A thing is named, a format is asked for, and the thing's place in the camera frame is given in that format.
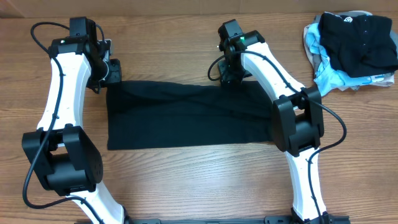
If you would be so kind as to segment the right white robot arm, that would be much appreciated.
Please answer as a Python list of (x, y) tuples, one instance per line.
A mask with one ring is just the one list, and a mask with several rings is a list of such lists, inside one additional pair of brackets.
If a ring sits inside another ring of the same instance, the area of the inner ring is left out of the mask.
[(329, 223), (318, 176), (320, 139), (324, 135), (321, 96), (316, 87), (295, 80), (273, 56), (256, 30), (245, 33), (236, 20), (218, 29), (216, 60), (223, 86), (239, 86), (253, 76), (271, 100), (272, 140), (289, 164), (294, 191), (292, 223)]

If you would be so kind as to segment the black t-shirt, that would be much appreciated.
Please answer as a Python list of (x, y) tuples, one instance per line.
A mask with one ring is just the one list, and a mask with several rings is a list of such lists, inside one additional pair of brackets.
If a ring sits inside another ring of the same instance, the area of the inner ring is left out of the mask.
[(244, 144), (272, 140), (258, 82), (236, 88), (126, 81), (108, 88), (108, 149)]

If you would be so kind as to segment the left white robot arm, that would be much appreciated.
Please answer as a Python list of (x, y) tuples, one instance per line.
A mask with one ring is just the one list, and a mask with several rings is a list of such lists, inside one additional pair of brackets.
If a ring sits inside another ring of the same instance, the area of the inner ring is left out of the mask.
[(43, 209), (75, 202), (92, 223), (131, 223), (103, 182), (101, 154), (83, 129), (86, 89), (96, 94), (122, 80), (112, 41), (97, 38), (103, 30), (87, 17), (70, 19), (67, 37), (43, 50), (50, 58), (52, 79), (47, 104), (34, 132), (22, 137), (30, 162), (24, 203)]

